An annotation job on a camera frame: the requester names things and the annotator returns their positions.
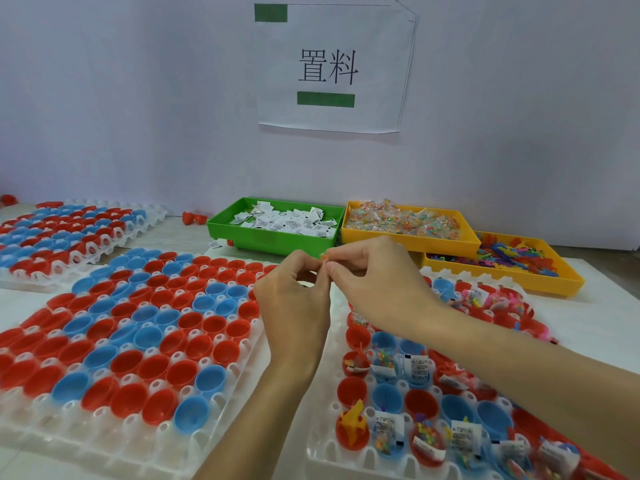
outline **wall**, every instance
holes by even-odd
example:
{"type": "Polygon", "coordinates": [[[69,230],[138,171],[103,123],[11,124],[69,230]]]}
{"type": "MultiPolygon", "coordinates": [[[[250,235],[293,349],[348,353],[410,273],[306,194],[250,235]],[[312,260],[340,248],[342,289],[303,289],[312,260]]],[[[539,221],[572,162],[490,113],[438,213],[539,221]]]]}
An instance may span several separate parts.
{"type": "Polygon", "coordinates": [[[174,212],[388,196],[640,244],[640,0],[401,0],[420,19],[389,135],[256,124],[256,1],[296,0],[0,0],[0,189],[174,212]]]}

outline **plastic tray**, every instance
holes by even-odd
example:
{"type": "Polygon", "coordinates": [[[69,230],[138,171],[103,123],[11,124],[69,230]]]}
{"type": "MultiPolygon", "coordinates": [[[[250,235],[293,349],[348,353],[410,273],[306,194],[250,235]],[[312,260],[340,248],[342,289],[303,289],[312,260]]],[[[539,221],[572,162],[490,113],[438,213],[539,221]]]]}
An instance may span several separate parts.
{"type": "Polygon", "coordinates": [[[530,291],[539,291],[545,293],[553,293],[562,296],[573,296],[584,285],[584,278],[576,273],[567,262],[556,253],[542,239],[532,237],[523,237],[510,234],[496,234],[494,232],[478,232],[481,235],[491,234],[498,238],[501,242],[511,242],[514,238],[519,237],[524,243],[531,245],[535,249],[544,252],[544,256],[554,260],[557,268],[558,277],[542,276],[541,274],[532,274],[521,271],[510,271],[508,269],[494,269],[485,266],[475,266],[473,264],[462,264],[451,261],[441,261],[439,259],[430,259],[426,255],[422,257],[422,265],[428,266],[434,271],[441,269],[450,269],[454,273],[462,273],[468,271],[473,276],[488,274],[492,279],[499,280],[503,276],[508,276],[514,282],[521,285],[524,289],[530,291]]]}
{"type": "Polygon", "coordinates": [[[78,291],[91,284],[83,278],[78,293],[52,298],[0,335],[0,431],[16,444],[29,440],[33,451],[119,478],[190,478],[263,331],[253,282],[275,265],[142,249],[114,261],[124,266],[99,268],[97,289],[78,291]],[[140,279],[147,266],[171,275],[140,279]],[[230,269],[236,280],[212,277],[230,269]],[[235,293],[236,282],[247,287],[235,293]],[[97,296],[101,290],[111,293],[97,296]],[[94,300],[98,306],[87,308],[94,300]]]}
{"type": "Polygon", "coordinates": [[[230,225],[234,216],[240,212],[249,212],[258,200],[271,202],[274,209],[281,212],[285,210],[311,210],[317,207],[324,210],[324,220],[334,219],[338,227],[344,217],[344,207],[332,207],[329,205],[309,204],[300,202],[287,202],[281,200],[269,200],[262,198],[244,197],[224,209],[207,223],[209,234],[214,239],[231,239],[238,249],[251,249],[266,253],[286,256],[296,249],[302,249],[311,256],[319,257],[327,249],[333,247],[338,238],[338,231],[332,238],[297,235],[285,232],[276,232],[265,229],[251,229],[236,225],[230,225]]]}
{"type": "MultiPolygon", "coordinates": [[[[504,277],[498,281],[495,281],[491,280],[489,275],[475,278],[471,276],[470,273],[452,274],[450,270],[443,270],[439,273],[434,273],[427,268],[423,268],[421,270],[421,273],[426,277],[426,281],[430,283],[434,282],[437,278],[443,278],[444,280],[451,282],[451,284],[456,288],[456,300],[461,297],[461,294],[459,294],[459,290],[468,289],[469,286],[472,286],[484,289],[489,293],[503,288],[503,290],[506,289],[508,293],[519,293],[522,296],[522,300],[524,302],[527,301],[527,296],[524,293],[524,290],[522,290],[519,285],[514,283],[508,277],[504,277]]],[[[474,416],[478,414],[479,404],[482,404],[481,408],[483,409],[483,411],[487,411],[487,409],[493,411],[502,411],[500,415],[508,416],[509,421],[513,421],[514,418],[517,417],[518,420],[516,420],[515,422],[516,434],[514,439],[522,442],[525,445],[525,448],[530,452],[539,446],[540,430],[536,428],[532,429],[531,426],[532,422],[537,420],[531,420],[531,415],[529,415],[526,411],[519,409],[516,405],[512,404],[510,400],[508,400],[508,398],[499,395],[494,390],[492,390],[491,394],[488,394],[485,390],[475,391],[473,389],[459,392],[459,395],[449,394],[451,393],[450,390],[444,392],[443,388],[446,388],[446,385],[443,385],[439,382],[439,375],[436,373],[436,371],[440,371],[441,369],[436,369],[436,363],[442,364],[442,361],[444,360],[446,362],[447,359],[444,358],[444,356],[438,355],[432,350],[428,350],[428,382],[419,387],[410,385],[409,380],[407,379],[407,377],[405,377],[403,368],[401,366],[401,361],[403,359],[402,347],[406,347],[406,345],[401,344],[401,339],[399,337],[395,337],[398,347],[394,349],[396,352],[394,356],[394,362],[396,364],[397,370],[399,371],[399,374],[395,383],[390,382],[385,386],[391,387],[391,391],[396,391],[393,394],[390,393],[390,395],[396,395],[398,398],[400,398],[396,402],[398,404],[401,404],[399,410],[404,421],[404,449],[393,458],[385,457],[375,449],[374,435],[372,433],[370,435],[368,443],[366,443],[366,446],[358,451],[350,451],[347,448],[341,446],[340,441],[338,441],[336,437],[336,423],[337,418],[340,416],[340,413],[346,411],[347,409],[340,403],[340,396],[337,394],[337,390],[339,384],[347,377],[344,366],[342,364],[342,358],[345,354],[353,349],[348,346],[348,343],[346,341],[347,330],[349,330],[349,327],[354,327],[354,325],[357,324],[353,322],[353,315],[351,313],[353,309],[348,305],[344,295],[336,289],[334,289],[333,292],[332,325],[330,328],[329,337],[326,342],[323,361],[317,373],[319,377],[316,381],[316,383],[322,384],[322,387],[316,387],[316,389],[313,391],[313,394],[317,397],[317,403],[316,410],[311,418],[310,433],[307,441],[307,455],[308,459],[310,460],[310,464],[315,465],[316,467],[333,466],[346,468],[362,473],[374,474],[376,475],[376,477],[380,476],[397,479],[511,479],[511,476],[505,474],[498,468],[493,452],[493,449],[495,447],[492,446],[491,435],[488,432],[486,423],[483,423],[482,446],[484,448],[484,458],[487,462],[488,468],[484,469],[483,471],[469,472],[468,470],[464,469],[460,466],[458,460],[450,449],[447,450],[445,459],[439,466],[427,467],[419,462],[417,457],[414,455],[414,450],[412,450],[409,444],[413,432],[412,415],[420,411],[426,413],[426,410],[416,408],[415,402],[413,400],[411,403],[411,408],[408,407],[405,399],[407,398],[407,394],[410,393],[410,391],[412,391],[412,395],[416,395],[416,391],[426,391],[430,393],[430,395],[434,398],[433,401],[438,403],[437,410],[431,408],[432,412],[436,415],[432,417],[431,421],[432,424],[440,432],[440,434],[443,435],[443,437],[445,437],[446,435],[445,430],[447,425],[442,414],[443,397],[455,397],[456,399],[446,399],[446,401],[448,403],[450,403],[450,401],[457,401],[458,403],[466,404],[468,406],[467,410],[474,416]]],[[[521,313],[521,316],[523,317],[535,317],[534,310],[530,305],[527,305],[526,303],[523,309],[519,310],[519,313],[521,313]]],[[[537,332],[540,333],[540,336],[533,332],[530,333],[532,333],[532,335],[534,336],[537,336],[539,339],[554,341],[554,339],[550,337],[549,330],[544,326],[542,326],[542,328],[544,330],[537,330],[537,332]]],[[[375,330],[369,327],[368,333],[371,339],[375,339],[375,337],[373,336],[375,330]]],[[[369,358],[372,357],[373,353],[371,345],[364,347],[364,351],[369,358]]],[[[377,377],[375,377],[375,375],[373,375],[373,371],[369,371],[367,375],[364,376],[364,382],[367,386],[367,391],[364,396],[365,409],[363,411],[362,417],[367,421],[369,430],[373,432],[373,428],[376,424],[375,411],[376,409],[380,408],[380,405],[376,407],[374,403],[373,391],[376,386],[379,386],[378,383],[380,381],[377,379],[377,377]]],[[[390,403],[387,404],[387,407],[389,407],[389,412],[396,412],[390,410],[390,403]]],[[[547,439],[549,441],[566,441],[565,438],[563,438],[561,435],[551,430],[550,428],[548,429],[547,439]]],[[[594,471],[612,471],[608,466],[604,465],[599,460],[590,457],[582,450],[580,450],[580,453],[582,457],[580,460],[580,466],[578,467],[579,469],[582,467],[586,467],[587,464],[597,464],[598,468],[596,468],[594,471]]],[[[611,478],[619,479],[621,477],[612,476],[611,478]]]]}
{"type": "MultiPolygon", "coordinates": [[[[462,214],[457,210],[447,209],[431,209],[434,212],[443,214],[448,217],[453,217],[460,225],[460,239],[438,239],[437,237],[421,237],[418,235],[404,235],[404,234],[392,234],[389,232],[374,232],[368,230],[347,229],[345,224],[349,217],[349,209],[360,206],[358,201],[350,201],[347,204],[344,222],[342,223],[342,242],[344,244],[348,242],[362,241],[363,239],[371,239],[379,235],[389,235],[394,241],[404,245],[408,251],[419,251],[423,253],[434,254],[448,254],[453,256],[465,256],[474,257],[478,248],[480,247],[480,240],[477,238],[476,233],[471,229],[471,226],[467,223],[462,214]]],[[[411,207],[408,205],[400,205],[400,209],[409,209],[414,212],[423,210],[424,207],[411,207]]]]}
{"type": "MultiPolygon", "coordinates": [[[[12,256],[16,251],[22,255],[19,258],[18,264],[32,262],[43,266],[41,271],[32,271],[28,269],[14,269],[12,267],[15,263],[11,259],[7,265],[0,266],[0,282],[9,283],[29,283],[36,286],[50,286],[57,283],[64,282],[69,276],[73,274],[80,274],[84,272],[86,264],[96,263],[103,254],[110,254],[116,246],[124,246],[129,239],[135,239],[139,233],[144,233],[150,226],[156,225],[159,221],[163,220],[166,216],[166,210],[158,205],[142,205],[142,204],[130,204],[112,201],[95,201],[95,200],[71,200],[66,202],[61,207],[48,208],[41,207],[32,212],[33,217],[29,219],[12,219],[17,220],[15,225],[19,227],[12,228],[11,231],[0,235],[0,238],[8,239],[12,236],[12,232],[18,232],[15,234],[13,245],[4,247],[0,250],[2,256],[12,256]],[[101,225],[93,224],[90,226],[83,216],[79,215],[81,212],[90,212],[91,218],[94,219],[93,214],[95,210],[84,210],[89,206],[95,206],[96,209],[101,210],[113,210],[113,212],[107,212],[109,217],[104,220],[111,220],[111,224],[107,225],[103,223],[101,225]],[[123,214],[116,209],[129,209],[129,212],[123,214]],[[52,239],[52,243],[43,246],[44,239],[38,238],[36,226],[42,226],[47,222],[48,217],[52,217],[55,213],[56,217],[62,213],[68,216],[68,219],[64,219],[57,223],[50,223],[40,229],[41,233],[50,233],[47,230],[53,232],[60,225],[69,227],[70,231],[65,229],[60,231],[62,234],[68,234],[65,237],[59,239],[52,239]],[[76,233],[82,233],[84,236],[94,235],[99,232],[104,232],[105,229],[111,228],[112,233],[104,233],[99,237],[98,242],[82,242],[84,245],[81,247],[78,244],[78,240],[75,237],[76,233]],[[22,230],[28,229],[28,233],[22,233],[22,230]],[[34,243],[32,246],[21,246],[25,240],[32,239],[34,243]],[[39,251],[46,251],[54,249],[54,252],[46,257],[37,257],[33,259],[30,255],[27,255],[29,250],[32,250],[31,254],[39,251]]],[[[7,230],[10,227],[2,226],[0,230],[7,230]]]]}

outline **translucent tray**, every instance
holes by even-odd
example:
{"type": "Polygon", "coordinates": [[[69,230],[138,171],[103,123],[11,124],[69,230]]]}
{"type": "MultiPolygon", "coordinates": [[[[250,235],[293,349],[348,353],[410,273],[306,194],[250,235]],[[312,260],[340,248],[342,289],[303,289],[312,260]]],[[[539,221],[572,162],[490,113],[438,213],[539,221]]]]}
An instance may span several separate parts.
{"type": "MultiPolygon", "coordinates": [[[[435,282],[437,278],[448,280],[455,290],[451,297],[453,301],[459,301],[462,297],[460,290],[468,289],[469,286],[474,288],[481,287],[489,293],[491,293],[492,290],[506,288],[508,291],[519,293],[522,296],[524,306],[518,309],[518,312],[521,314],[521,316],[526,316],[530,319],[533,319],[535,316],[532,307],[526,303],[526,293],[510,278],[505,277],[496,281],[493,280],[488,274],[473,277],[468,272],[452,274],[448,269],[434,273],[426,267],[422,268],[421,273],[423,276],[425,276],[425,281],[427,281],[429,284],[435,282]]],[[[373,392],[376,386],[380,387],[380,384],[387,382],[388,379],[380,378],[380,376],[374,375],[373,371],[369,371],[368,373],[366,373],[366,375],[364,375],[364,377],[362,377],[362,374],[359,375],[361,379],[364,379],[364,384],[366,384],[366,393],[364,393],[364,387],[360,387],[359,394],[361,395],[359,397],[363,399],[365,407],[364,411],[362,412],[362,418],[367,421],[369,431],[371,432],[369,440],[364,440],[366,442],[366,445],[357,451],[351,451],[341,445],[336,435],[337,420],[341,412],[347,411],[348,409],[340,403],[340,398],[337,391],[340,383],[343,380],[345,380],[348,376],[353,376],[353,374],[347,374],[345,365],[343,364],[343,357],[345,356],[345,354],[354,350],[353,347],[348,346],[346,335],[347,330],[349,329],[348,323],[350,326],[353,326],[354,324],[357,325],[357,323],[353,322],[354,315],[352,314],[352,311],[352,307],[350,307],[350,305],[347,303],[347,300],[342,293],[338,292],[335,295],[332,295],[332,325],[329,332],[329,337],[327,339],[327,345],[324,351],[323,362],[318,371],[318,374],[321,375],[321,378],[320,380],[318,380],[318,382],[322,383],[323,386],[321,388],[318,387],[314,391],[315,395],[317,395],[317,406],[316,411],[312,415],[310,433],[307,441],[307,455],[312,464],[324,466],[331,465],[333,467],[346,468],[348,470],[355,470],[361,473],[374,474],[376,477],[380,476],[396,479],[424,478],[437,480],[460,480],[466,478],[474,478],[482,480],[508,480],[514,478],[506,474],[498,466],[496,462],[497,453],[495,450],[498,447],[496,445],[492,445],[491,437],[487,431],[489,428],[485,428],[486,424],[484,422],[481,445],[483,448],[483,460],[485,462],[486,468],[469,471],[460,464],[460,460],[456,458],[456,455],[453,453],[453,451],[448,448],[443,462],[436,463],[435,466],[430,467],[421,464],[421,462],[415,455],[415,448],[410,444],[414,432],[413,417],[415,416],[416,412],[420,410],[420,408],[416,407],[414,398],[416,398],[416,395],[422,394],[416,394],[416,391],[427,391],[435,399],[434,402],[437,401],[438,407],[433,409],[433,411],[435,411],[435,416],[431,418],[431,422],[432,425],[440,432],[443,438],[446,438],[448,426],[446,421],[444,421],[445,415],[443,415],[442,407],[443,397],[448,397],[448,399],[446,399],[446,402],[448,404],[445,406],[445,409],[447,411],[450,410],[449,408],[451,407],[452,403],[461,403],[462,406],[460,407],[465,407],[466,411],[468,411],[464,415],[466,416],[467,414],[469,414],[475,416],[475,422],[478,422],[479,418],[479,416],[477,416],[479,404],[481,404],[483,414],[485,414],[484,411],[487,410],[498,411],[495,414],[507,417],[508,421],[513,421],[516,417],[518,419],[522,418],[522,424],[524,424],[526,421],[538,420],[533,418],[526,411],[519,409],[516,405],[512,404],[510,400],[508,400],[508,398],[499,395],[492,389],[490,390],[492,391],[491,393],[488,393],[487,389],[476,390],[470,388],[468,390],[458,392],[457,394],[444,394],[443,388],[446,388],[447,384],[441,383],[440,376],[436,375],[436,362],[441,363],[441,358],[444,356],[440,356],[437,353],[434,353],[434,351],[428,350],[427,348],[424,348],[424,351],[428,354],[429,357],[427,359],[429,370],[428,382],[422,385],[410,385],[410,378],[405,376],[402,362],[404,358],[403,353],[406,352],[406,348],[409,345],[407,345],[406,343],[402,344],[399,337],[395,337],[397,346],[396,348],[394,348],[394,364],[397,371],[397,381],[394,382],[392,379],[387,383],[387,386],[385,387],[387,387],[387,391],[391,397],[395,396],[397,398],[397,410],[399,411],[399,414],[402,416],[402,420],[404,421],[404,448],[392,457],[389,457],[386,455],[382,455],[374,447],[375,441],[373,432],[376,425],[376,411],[383,410],[385,409],[385,407],[380,406],[380,404],[375,405],[373,392]],[[410,391],[412,391],[412,400],[407,401],[407,394],[410,391]]],[[[539,317],[536,318],[537,319],[535,319],[534,323],[539,324],[539,326],[533,325],[533,322],[529,322],[529,326],[531,328],[524,331],[532,334],[538,339],[557,343],[557,341],[552,338],[552,334],[548,330],[548,328],[538,322],[539,317]]],[[[511,326],[508,326],[508,328],[519,327],[512,324],[511,326]]],[[[372,327],[369,326],[368,332],[369,338],[375,340],[376,338],[373,336],[373,334],[376,332],[376,330],[373,330],[372,327]]],[[[363,347],[363,349],[365,355],[371,361],[374,356],[374,352],[371,348],[371,343],[369,343],[368,346],[363,347]]],[[[419,402],[419,404],[420,407],[426,407],[424,405],[424,402],[419,402]]],[[[537,442],[539,436],[531,436],[528,434],[525,435],[524,433],[527,433],[527,431],[526,429],[524,431],[521,431],[519,429],[520,425],[521,423],[516,421],[514,429],[515,435],[510,439],[523,443],[525,450],[532,453],[533,450],[539,446],[539,444],[535,444],[532,446],[529,441],[531,440],[532,443],[537,442]]],[[[555,431],[549,429],[549,433],[549,441],[568,443],[565,438],[563,438],[555,431]]],[[[599,462],[599,460],[590,457],[584,451],[580,450],[580,453],[582,455],[580,465],[583,465],[583,461],[588,460],[592,464],[597,463],[598,467],[602,468],[604,471],[612,471],[608,466],[604,465],[602,462],[599,462]]]]}
{"type": "Polygon", "coordinates": [[[81,274],[87,270],[86,264],[96,263],[103,254],[110,254],[116,246],[124,246],[129,239],[135,239],[139,233],[148,231],[150,226],[155,226],[159,221],[164,220],[166,210],[158,205],[130,204],[113,201],[96,200],[70,200],[64,205],[56,208],[42,207],[32,212],[33,217],[28,219],[12,219],[17,221],[11,225],[0,225],[0,230],[12,229],[9,233],[0,235],[0,239],[5,241],[4,249],[0,250],[0,284],[2,283],[28,283],[37,287],[47,287],[68,281],[70,276],[81,274]],[[86,207],[95,206],[96,210],[83,210],[86,207]],[[109,217],[96,219],[93,214],[101,214],[106,210],[120,209],[109,212],[109,217]],[[123,214],[121,210],[131,211],[123,214]],[[88,219],[95,220],[94,224],[87,224],[81,212],[89,212],[88,219]],[[48,217],[66,217],[57,223],[50,223],[42,226],[48,217]],[[39,233],[51,233],[59,226],[65,227],[53,235],[58,235],[58,239],[52,237],[41,238],[39,233]],[[83,237],[98,234],[94,241],[83,242],[83,237]],[[33,241],[33,244],[24,246],[26,240],[33,241]],[[47,256],[31,258],[32,254],[39,251],[52,251],[47,256]],[[36,265],[31,269],[13,269],[17,263],[33,263],[36,265]]]}
{"type": "Polygon", "coordinates": [[[142,249],[114,261],[135,269],[101,267],[0,334],[0,434],[116,477],[190,478],[263,331],[253,283],[275,265],[142,249]]]}

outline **green rectangle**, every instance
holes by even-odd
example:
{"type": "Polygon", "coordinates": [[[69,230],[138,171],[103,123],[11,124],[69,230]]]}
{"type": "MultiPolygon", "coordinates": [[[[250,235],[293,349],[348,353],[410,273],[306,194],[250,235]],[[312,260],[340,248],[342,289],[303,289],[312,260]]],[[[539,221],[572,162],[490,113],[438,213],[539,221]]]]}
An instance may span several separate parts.
{"type": "Polygon", "coordinates": [[[355,103],[355,94],[298,91],[298,105],[300,106],[353,107],[355,103]]]}
{"type": "Polygon", "coordinates": [[[300,202],[287,202],[272,200],[269,198],[256,199],[254,197],[244,197],[215,217],[209,219],[207,226],[209,234],[214,239],[231,239],[238,249],[251,249],[286,256],[296,249],[302,249],[307,254],[319,258],[327,249],[335,246],[344,218],[344,207],[334,207],[331,205],[309,204],[300,202]],[[289,234],[265,229],[253,229],[251,227],[240,227],[229,224],[234,220],[234,216],[240,212],[250,212],[258,200],[271,202],[274,209],[284,210],[311,210],[317,207],[324,210],[324,220],[334,219],[338,222],[338,227],[332,238],[315,237],[311,235],[289,234]]]}
{"type": "Polygon", "coordinates": [[[253,5],[256,22],[287,23],[287,6],[277,3],[253,5]]]}

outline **green plastic tray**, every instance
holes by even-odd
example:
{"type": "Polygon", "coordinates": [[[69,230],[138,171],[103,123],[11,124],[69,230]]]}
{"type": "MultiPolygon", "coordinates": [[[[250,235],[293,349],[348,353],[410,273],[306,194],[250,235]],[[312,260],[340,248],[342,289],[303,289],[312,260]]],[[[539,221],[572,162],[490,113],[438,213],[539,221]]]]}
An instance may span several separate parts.
{"type": "Polygon", "coordinates": [[[213,239],[231,239],[234,242],[234,246],[238,249],[251,249],[283,256],[290,254],[296,249],[302,249],[310,256],[320,257],[327,249],[334,247],[343,218],[344,207],[244,197],[231,204],[215,217],[210,218],[207,226],[209,227],[209,234],[213,239]],[[236,214],[240,212],[250,212],[254,204],[257,204],[259,200],[271,202],[273,208],[281,212],[293,209],[311,210],[311,207],[317,207],[318,209],[324,210],[323,220],[329,221],[334,219],[338,222],[338,227],[333,238],[327,239],[325,237],[289,234],[265,229],[251,229],[229,224],[229,222],[234,220],[236,214]]]}

